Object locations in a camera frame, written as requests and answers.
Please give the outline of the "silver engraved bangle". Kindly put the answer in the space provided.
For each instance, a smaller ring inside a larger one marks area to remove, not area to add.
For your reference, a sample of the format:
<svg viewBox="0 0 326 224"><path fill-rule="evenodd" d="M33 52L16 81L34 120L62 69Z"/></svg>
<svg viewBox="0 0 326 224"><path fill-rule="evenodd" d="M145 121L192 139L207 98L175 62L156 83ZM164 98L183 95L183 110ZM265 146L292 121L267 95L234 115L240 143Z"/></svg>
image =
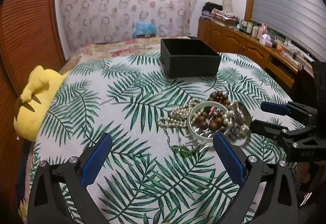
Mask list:
<svg viewBox="0 0 326 224"><path fill-rule="evenodd" d="M233 123L231 131L241 139L250 136L252 116L246 106L239 101L232 101L229 104L228 109L232 112L232 115L230 116Z"/></svg>

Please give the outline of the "pale green jade bangle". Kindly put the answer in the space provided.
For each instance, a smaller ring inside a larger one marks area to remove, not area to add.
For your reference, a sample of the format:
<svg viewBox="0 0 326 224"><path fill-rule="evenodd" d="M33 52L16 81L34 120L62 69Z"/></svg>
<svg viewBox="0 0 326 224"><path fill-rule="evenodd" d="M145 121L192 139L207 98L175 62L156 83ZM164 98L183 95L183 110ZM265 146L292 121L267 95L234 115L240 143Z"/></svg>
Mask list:
<svg viewBox="0 0 326 224"><path fill-rule="evenodd" d="M232 112L226 106L214 102L202 102L190 110L186 125L189 134L198 142L210 144L216 132L224 135L231 132Z"/></svg>

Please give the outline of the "wooden sideboard cabinet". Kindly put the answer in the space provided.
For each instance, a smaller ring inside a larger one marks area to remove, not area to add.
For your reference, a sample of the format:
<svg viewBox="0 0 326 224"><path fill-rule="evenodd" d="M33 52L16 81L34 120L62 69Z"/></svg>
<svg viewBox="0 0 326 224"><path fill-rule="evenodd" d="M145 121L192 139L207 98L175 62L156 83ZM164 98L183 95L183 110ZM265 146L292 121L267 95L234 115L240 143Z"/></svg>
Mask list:
<svg viewBox="0 0 326 224"><path fill-rule="evenodd" d="M265 47L257 39L243 32L199 19L197 38L217 52L240 54L253 60L281 83L281 87L286 91L302 82L313 83L313 75L305 68L300 69L275 48Z"/></svg>

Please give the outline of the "cosmetic bottles on cabinet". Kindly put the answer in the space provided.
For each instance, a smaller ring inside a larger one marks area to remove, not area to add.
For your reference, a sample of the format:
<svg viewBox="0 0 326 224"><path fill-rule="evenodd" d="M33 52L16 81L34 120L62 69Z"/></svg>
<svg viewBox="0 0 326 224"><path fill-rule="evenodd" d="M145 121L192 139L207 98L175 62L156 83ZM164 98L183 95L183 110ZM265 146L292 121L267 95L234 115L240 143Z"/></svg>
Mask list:
<svg viewBox="0 0 326 224"><path fill-rule="evenodd" d="M273 45L267 26L264 23L260 26L255 26L252 22L240 20L237 23L237 29L246 34L250 34L252 38L258 40L260 44L264 45L265 47L271 48Z"/></svg>

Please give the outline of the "yellow plush toy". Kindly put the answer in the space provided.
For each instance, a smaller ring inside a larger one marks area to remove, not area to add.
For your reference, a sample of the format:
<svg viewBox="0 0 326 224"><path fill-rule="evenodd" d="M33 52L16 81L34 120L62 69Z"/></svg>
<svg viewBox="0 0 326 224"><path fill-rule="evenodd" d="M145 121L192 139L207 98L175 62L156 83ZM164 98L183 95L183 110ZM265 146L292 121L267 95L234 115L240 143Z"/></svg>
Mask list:
<svg viewBox="0 0 326 224"><path fill-rule="evenodd" d="M30 73L28 83L14 107L13 126L21 138L36 141L45 114L67 75L40 65Z"/></svg>

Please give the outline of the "palm leaf print cloth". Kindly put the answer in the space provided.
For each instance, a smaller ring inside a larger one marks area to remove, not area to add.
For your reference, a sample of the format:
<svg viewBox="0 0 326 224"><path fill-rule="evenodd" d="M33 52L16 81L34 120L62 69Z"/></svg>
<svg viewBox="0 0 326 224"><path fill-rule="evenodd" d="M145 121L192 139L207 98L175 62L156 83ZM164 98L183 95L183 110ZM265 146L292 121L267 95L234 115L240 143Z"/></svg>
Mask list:
<svg viewBox="0 0 326 224"><path fill-rule="evenodd" d="M261 111L289 96L250 59L223 54L215 77L168 79L159 53L105 58L75 66L45 115L33 148L39 163L67 161L109 133L113 147L87 190L109 223L216 223L239 187L213 148L184 130L163 130L159 117L192 98L222 91L255 119L299 129L297 121Z"/></svg>

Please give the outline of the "grey window roller blind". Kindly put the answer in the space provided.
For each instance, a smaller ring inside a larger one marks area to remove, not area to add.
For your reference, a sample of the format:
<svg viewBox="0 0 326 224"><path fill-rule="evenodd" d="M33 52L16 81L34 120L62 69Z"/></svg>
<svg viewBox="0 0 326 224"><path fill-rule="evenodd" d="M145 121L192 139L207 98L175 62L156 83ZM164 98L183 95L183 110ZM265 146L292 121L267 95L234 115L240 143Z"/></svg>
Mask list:
<svg viewBox="0 0 326 224"><path fill-rule="evenodd" d="M252 20L294 40L325 60L325 4L322 0L254 0Z"/></svg>

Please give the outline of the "black square storage box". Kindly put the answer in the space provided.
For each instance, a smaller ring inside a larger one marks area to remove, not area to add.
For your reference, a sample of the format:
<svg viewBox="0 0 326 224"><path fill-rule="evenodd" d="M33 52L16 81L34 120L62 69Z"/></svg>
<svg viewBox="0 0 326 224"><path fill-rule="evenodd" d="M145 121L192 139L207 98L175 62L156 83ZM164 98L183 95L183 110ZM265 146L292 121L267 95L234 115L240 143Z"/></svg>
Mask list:
<svg viewBox="0 0 326 224"><path fill-rule="evenodd" d="M214 77L221 61L218 53L198 39L163 38L160 58L170 79Z"/></svg>

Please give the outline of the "stack of folded clothes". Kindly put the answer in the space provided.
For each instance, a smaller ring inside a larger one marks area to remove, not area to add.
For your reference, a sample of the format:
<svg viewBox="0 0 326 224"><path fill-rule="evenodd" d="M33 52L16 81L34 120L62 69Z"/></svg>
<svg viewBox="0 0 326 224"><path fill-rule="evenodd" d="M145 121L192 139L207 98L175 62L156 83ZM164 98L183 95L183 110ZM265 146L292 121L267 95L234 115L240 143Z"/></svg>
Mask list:
<svg viewBox="0 0 326 224"><path fill-rule="evenodd" d="M224 10L223 6L212 2L206 2L202 8L202 19L212 22L221 23L226 26L236 26L239 18L231 11Z"/></svg>

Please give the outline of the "floral bedspread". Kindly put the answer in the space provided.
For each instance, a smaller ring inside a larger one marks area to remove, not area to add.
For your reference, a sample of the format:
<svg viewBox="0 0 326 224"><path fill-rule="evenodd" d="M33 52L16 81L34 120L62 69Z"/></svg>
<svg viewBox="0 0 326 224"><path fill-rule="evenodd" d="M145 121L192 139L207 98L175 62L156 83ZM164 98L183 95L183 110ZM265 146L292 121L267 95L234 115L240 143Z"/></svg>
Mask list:
<svg viewBox="0 0 326 224"><path fill-rule="evenodd" d="M157 53L160 51L160 37L137 38L126 42L90 44L77 49L59 70L60 74L72 70L80 64L105 58L126 57L133 54Z"/></svg>

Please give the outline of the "wooden slatted wardrobe door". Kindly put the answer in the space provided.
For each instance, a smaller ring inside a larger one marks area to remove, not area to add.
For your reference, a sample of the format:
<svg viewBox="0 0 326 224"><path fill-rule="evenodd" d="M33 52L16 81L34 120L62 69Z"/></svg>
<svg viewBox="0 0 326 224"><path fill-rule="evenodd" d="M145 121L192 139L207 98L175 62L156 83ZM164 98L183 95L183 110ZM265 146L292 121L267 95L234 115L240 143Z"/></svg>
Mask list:
<svg viewBox="0 0 326 224"><path fill-rule="evenodd" d="M1 4L1 192L15 186L21 145L15 142L14 102L37 66L65 63L54 0L4 0Z"/></svg>

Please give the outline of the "blue plush toy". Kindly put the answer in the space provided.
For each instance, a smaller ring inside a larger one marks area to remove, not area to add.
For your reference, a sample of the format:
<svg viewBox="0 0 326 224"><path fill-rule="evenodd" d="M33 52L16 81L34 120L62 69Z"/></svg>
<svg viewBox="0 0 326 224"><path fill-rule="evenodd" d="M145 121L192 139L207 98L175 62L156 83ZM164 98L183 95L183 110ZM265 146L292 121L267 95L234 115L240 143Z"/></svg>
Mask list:
<svg viewBox="0 0 326 224"><path fill-rule="evenodd" d="M134 27L134 38L150 38L156 36L156 27L152 23L140 23L137 22Z"/></svg>

